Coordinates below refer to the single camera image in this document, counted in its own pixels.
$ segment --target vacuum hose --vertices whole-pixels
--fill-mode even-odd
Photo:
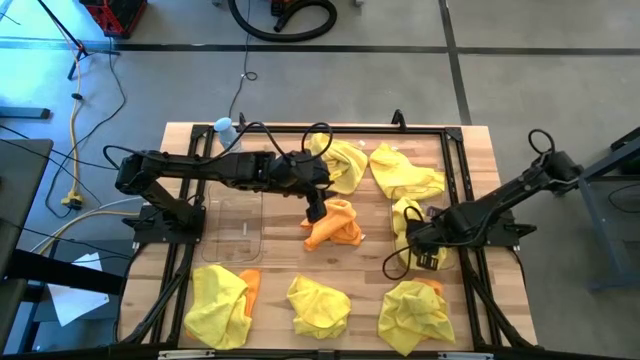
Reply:
[[[260,40],[271,42],[298,42],[311,40],[325,34],[327,31],[331,30],[333,25],[336,24],[336,20],[338,19],[338,11],[329,0],[297,0],[294,1],[293,4],[289,5],[289,7],[287,7],[282,16],[280,16],[280,18],[278,19],[276,26],[273,27],[273,30],[278,33],[282,31],[285,25],[287,25],[289,19],[291,19],[291,17],[296,12],[306,8],[307,6],[320,6],[324,8],[325,10],[327,10],[327,12],[329,12],[329,18],[324,24],[313,30],[305,31],[298,34],[273,34],[258,30],[251,26],[244,20],[244,18],[240,14],[240,11],[238,11],[236,0],[229,0],[229,11],[231,11],[231,15],[233,15],[233,18],[236,19],[238,25],[240,25],[240,27],[251,36],[254,36]]]

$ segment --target small white object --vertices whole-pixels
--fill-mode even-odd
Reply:
[[[102,264],[100,264],[99,260],[100,255],[98,253],[93,253],[91,255],[86,254],[76,260],[83,262],[75,265],[102,271]],[[79,318],[80,316],[88,313],[89,311],[97,309],[109,302],[109,295],[107,294],[95,291],[74,289],[68,286],[53,284],[48,284],[48,286],[49,291],[51,292],[51,299],[53,300],[53,307],[56,309],[56,315],[58,315],[60,326],[65,326],[73,320]]]

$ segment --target wooden tabletop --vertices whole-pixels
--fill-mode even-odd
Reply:
[[[168,123],[161,150],[186,154],[193,125],[194,123]],[[474,193],[476,197],[480,197],[500,185],[489,130],[485,126],[463,126],[462,130]],[[284,151],[300,148],[301,134],[274,136]],[[335,139],[362,146],[367,155],[381,142],[386,142],[397,147],[412,164],[444,171],[440,141],[432,135],[336,134]],[[246,134],[242,138],[242,146],[245,151],[273,150],[264,134]],[[219,152],[220,148],[220,144],[215,141],[214,153]],[[451,150],[457,187],[462,194],[457,154],[453,146]],[[161,183],[177,196],[180,179],[161,179]],[[217,183],[207,183],[205,189],[207,226],[202,242],[196,247],[193,268],[218,262],[236,274],[247,268],[262,270],[262,282],[246,348],[391,349],[378,337],[377,321],[383,295],[398,283],[386,279],[381,272],[382,260],[394,250],[390,217],[392,203],[376,184],[370,168],[367,168],[354,194],[340,195],[353,204],[357,212],[356,222],[366,235],[359,247],[325,242],[318,250],[306,252],[302,242],[308,232],[299,227],[307,207],[304,199],[241,192]],[[448,193],[445,191],[430,199],[427,204],[441,208],[449,206]],[[121,338],[131,333],[158,296],[166,252],[165,244],[151,245],[134,262],[122,302]],[[536,343],[527,295],[516,259],[503,248],[487,247],[486,256],[496,302],[522,336]],[[178,255],[176,266],[181,258],[182,253]],[[407,276],[407,279],[420,276],[444,284],[444,299],[449,305],[449,317],[456,336],[455,345],[427,340],[420,343],[416,350],[472,349],[457,258],[457,254],[452,253],[443,270],[412,271]],[[352,310],[347,330],[337,339],[316,340],[294,333],[292,320],[295,313],[286,293],[297,274],[338,289],[351,299]],[[185,314],[193,303],[192,294],[190,282]],[[163,339],[168,333],[173,308],[174,303],[171,301],[167,306]],[[483,334],[488,340],[484,308],[480,305],[479,309]],[[206,346],[187,337],[183,327],[180,347]]]

